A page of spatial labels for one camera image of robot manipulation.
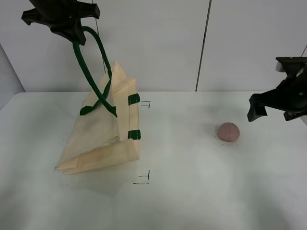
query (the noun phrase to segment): white wall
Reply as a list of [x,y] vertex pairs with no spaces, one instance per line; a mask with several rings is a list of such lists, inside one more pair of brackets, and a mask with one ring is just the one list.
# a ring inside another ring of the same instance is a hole
[[[89,91],[72,43],[51,33],[47,26],[36,23],[28,26],[21,20],[23,11],[32,8],[29,0],[0,1],[0,42],[25,90]],[[96,28],[94,18],[83,19],[82,23]],[[102,61],[94,51],[97,49],[94,39],[87,37],[82,50],[92,70],[101,66]],[[93,77],[98,80],[103,74],[96,73]]]
[[209,0],[96,0],[111,62],[141,91],[194,91]]
[[306,0],[212,0],[198,91],[262,91],[307,44]]
[[[137,78],[139,90],[195,89],[209,0],[97,0],[99,31],[110,62]],[[0,41],[27,92],[89,91],[72,44],[46,26],[26,25],[28,0],[0,2]],[[96,29],[93,18],[83,25]],[[91,73],[103,74],[91,36],[83,48]]]
[[0,109],[24,89],[0,44]]

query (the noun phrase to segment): pink ball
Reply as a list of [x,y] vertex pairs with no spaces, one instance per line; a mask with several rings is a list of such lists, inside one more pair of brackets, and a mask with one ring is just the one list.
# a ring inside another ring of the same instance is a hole
[[217,136],[223,141],[234,142],[239,139],[240,130],[234,123],[226,122],[219,127]]

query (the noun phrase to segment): paper bag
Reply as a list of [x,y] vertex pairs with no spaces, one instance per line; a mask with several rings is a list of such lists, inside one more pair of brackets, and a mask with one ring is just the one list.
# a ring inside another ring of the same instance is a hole
[[[103,92],[108,83],[111,83],[106,98],[110,107],[107,109],[99,103],[94,91],[85,98],[81,115],[78,116],[56,166],[56,169],[64,170],[65,174],[81,173],[139,159],[140,97],[136,80],[127,77],[118,63],[111,70],[111,80],[106,73],[98,85]],[[91,111],[82,114],[88,108]],[[116,108],[114,114],[117,117],[110,112],[112,108]]]

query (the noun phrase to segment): green handle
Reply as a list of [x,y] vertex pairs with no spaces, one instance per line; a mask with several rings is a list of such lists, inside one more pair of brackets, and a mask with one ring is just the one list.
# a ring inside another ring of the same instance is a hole
[[107,101],[106,101],[106,98],[109,94],[109,91],[110,91],[110,87],[111,87],[111,81],[112,81],[112,71],[111,71],[111,66],[110,66],[110,63],[106,57],[106,52],[105,52],[105,49],[102,45],[102,42],[98,36],[98,34],[90,27],[88,26],[82,26],[82,30],[83,31],[87,31],[89,32],[96,40],[96,42],[98,43],[98,46],[99,46],[99,49],[100,49],[100,52],[101,52],[101,55],[102,55],[102,58],[103,60],[105,61],[105,64],[106,64],[106,68],[107,68],[107,73],[109,75],[109,82],[107,83],[106,87],[105,87],[105,90],[103,92],[103,94],[101,94],[99,88],[97,87],[94,79],[92,78],[92,75],[90,73],[90,71],[88,70],[88,67],[84,61],[84,58],[82,56],[82,53],[80,51],[80,43],[79,42],[76,42],[74,41],[72,43],[72,46],[73,46],[73,50],[75,52],[75,55],[77,57],[77,60],[78,60],[78,63],[88,81],[88,83],[90,84],[90,86],[92,87],[93,91],[95,92],[96,96],[98,97],[98,101],[94,104],[94,106],[85,106],[81,109],[80,111],[80,115],[85,115],[85,114],[88,114],[89,112],[93,111],[98,105],[99,103],[101,102],[104,107],[110,112],[112,113],[115,117],[117,117],[117,114],[116,114],[116,107],[115,106],[111,106]]

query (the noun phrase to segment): black corner mark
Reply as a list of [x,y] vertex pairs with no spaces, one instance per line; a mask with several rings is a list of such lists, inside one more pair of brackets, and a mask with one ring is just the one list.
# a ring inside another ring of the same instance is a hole
[[149,184],[149,174],[150,174],[150,170],[148,170],[147,176],[139,176],[139,177],[148,177],[148,183],[133,183],[133,184]]
[[141,101],[141,102],[149,102],[149,105],[141,105],[141,106],[148,106],[148,108],[150,108],[150,102],[151,101]]

